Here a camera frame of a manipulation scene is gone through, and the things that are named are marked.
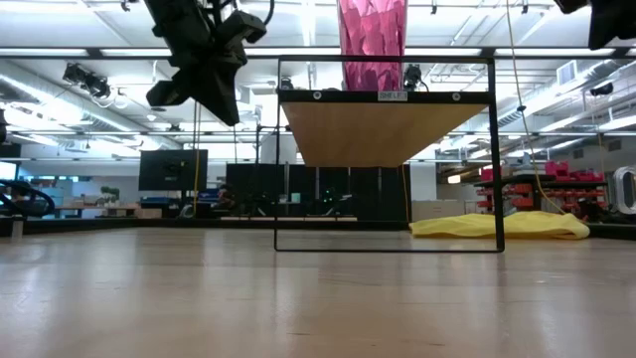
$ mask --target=ceiling duct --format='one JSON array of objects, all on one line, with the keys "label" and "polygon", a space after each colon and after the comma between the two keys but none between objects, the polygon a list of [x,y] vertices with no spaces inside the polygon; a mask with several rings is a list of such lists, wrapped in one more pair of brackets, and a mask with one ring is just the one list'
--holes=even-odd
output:
[{"label": "ceiling duct", "polygon": [[[533,90],[524,96],[524,105],[526,117],[545,109],[564,98],[569,94],[581,90],[591,90],[601,84],[602,81],[613,74],[625,69],[632,64],[631,60],[605,60],[600,63],[591,61],[578,61],[578,74],[574,81],[560,86],[556,79],[550,81],[547,85]],[[517,110],[518,104],[515,103],[508,108],[501,110],[505,113],[498,118],[499,127],[510,124],[522,119],[521,113]]]},{"label": "ceiling duct", "polygon": [[[34,102],[34,100],[35,102],[41,101],[37,98],[36,94],[29,93],[26,88],[34,89],[52,97],[62,99],[64,102],[68,103],[70,107],[74,106],[77,110],[81,110],[80,108],[83,108],[83,112],[86,115],[102,123],[105,123],[112,128],[121,130],[122,132],[150,130],[149,128],[131,119],[121,116],[109,109],[99,107],[88,98],[81,97],[70,90],[65,91],[65,88],[62,88],[41,77],[31,74],[30,72],[8,61],[0,61],[0,79],[4,79],[4,82],[0,83],[10,83],[12,84],[13,89],[20,90],[18,93],[25,92],[28,96],[22,95],[21,98],[29,99],[28,102]],[[168,147],[171,149],[182,148],[181,144],[169,138],[152,137],[149,139],[155,141],[158,146]]]},{"label": "ceiling duct", "polygon": [[28,92],[13,86],[7,79],[0,77],[0,101],[37,103],[38,99]]}]

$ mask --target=black metal frame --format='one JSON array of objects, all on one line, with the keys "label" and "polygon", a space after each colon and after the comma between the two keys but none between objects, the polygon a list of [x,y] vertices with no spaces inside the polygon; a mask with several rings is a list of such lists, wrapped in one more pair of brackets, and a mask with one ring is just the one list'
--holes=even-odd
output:
[{"label": "black metal frame", "polygon": [[[502,195],[502,178],[499,156],[499,128],[497,123],[497,96],[495,59],[493,57],[421,57],[421,56],[279,56],[278,83],[281,78],[281,64],[283,62],[375,62],[375,63],[442,63],[442,64],[485,64],[488,68],[488,91],[485,92],[408,92],[407,101],[394,101],[395,105],[404,103],[446,103],[446,104],[487,104],[490,119],[491,153],[493,165],[493,195],[495,213],[495,250],[374,250],[374,249],[281,249],[278,247],[278,195],[274,198],[274,237],[273,247],[277,252],[284,253],[401,253],[401,254],[497,254],[506,249],[504,238],[504,212]],[[333,91],[333,90],[284,90],[277,89],[278,109],[276,119],[276,169],[275,178],[280,171],[280,111],[283,102],[364,102],[377,103],[376,91]]]}]

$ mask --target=pink object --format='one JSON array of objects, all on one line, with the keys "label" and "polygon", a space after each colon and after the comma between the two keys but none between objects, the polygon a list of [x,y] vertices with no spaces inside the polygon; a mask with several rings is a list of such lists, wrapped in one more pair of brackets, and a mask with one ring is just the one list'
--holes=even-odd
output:
[{"label": "pink object", "polygon": [[569,181],[569,164],[566,161],[549,161],[546,163],[546,174],[554,175],[557,181]]},{"label": "pink object", "polygon": [[[343,55],[403,56],[406,0],[339,0]],[[401,90],[398,63],[345,63],[346,90]]]}]

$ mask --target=table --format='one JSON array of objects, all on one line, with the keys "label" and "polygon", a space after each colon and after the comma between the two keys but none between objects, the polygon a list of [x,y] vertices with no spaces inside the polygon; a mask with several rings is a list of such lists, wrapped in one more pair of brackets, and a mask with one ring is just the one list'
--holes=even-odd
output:
[{"label": "table", "polygon": [[72,210],[75,211],[77,213],[77,215],[79,216],[79,218],[81,219],[81,213],[84,210],[107,210],[108,214],[110,214],[111,211],[117,211],[117,210],[125,210],[126,211],[126,216],[130,216],[132,214],[134,214],[135,210],[137,210],[138,208],[136,207],[90,207],[90,206],[60,206],[60,207],[56,207],[56,209],[54,210],[53,214],[55,216],[56,219],[60,219],[62,217],[62,210]]}]

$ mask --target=motion capture camera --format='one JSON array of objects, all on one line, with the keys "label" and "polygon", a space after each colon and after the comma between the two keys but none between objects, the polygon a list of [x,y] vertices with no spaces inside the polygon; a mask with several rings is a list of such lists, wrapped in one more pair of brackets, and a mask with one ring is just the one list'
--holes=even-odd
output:
[{"label": "motion capture camera", "polygon": [[154,35],[166,41],[172,53],[168,61],[180,69],[172,81],[160,81],[148,92],[148,103],[179,105],[191,97],[225,124],[239,123],[235,76],[247,64],[242,40],[260,40],[266,33],[262,21],[240,10],[222,21],[224,5],[218,0],[211,1],[212,8],[198,0],[145,2],[156,23]]},{"label": "motion capture camera", "polygon": [[85,70],[78,64],[68,64],[62,80],[72,86],[79,86],[82,90],[87,90],[92,97],[104,99],[110,96],[108,79]]},{"label": "motion capture camera", "polygon": [[555,0],[564,14],[570,14],[587,4],[592,7],[588,47],[598,50],[615,37],[636,38],[635,0]]}]

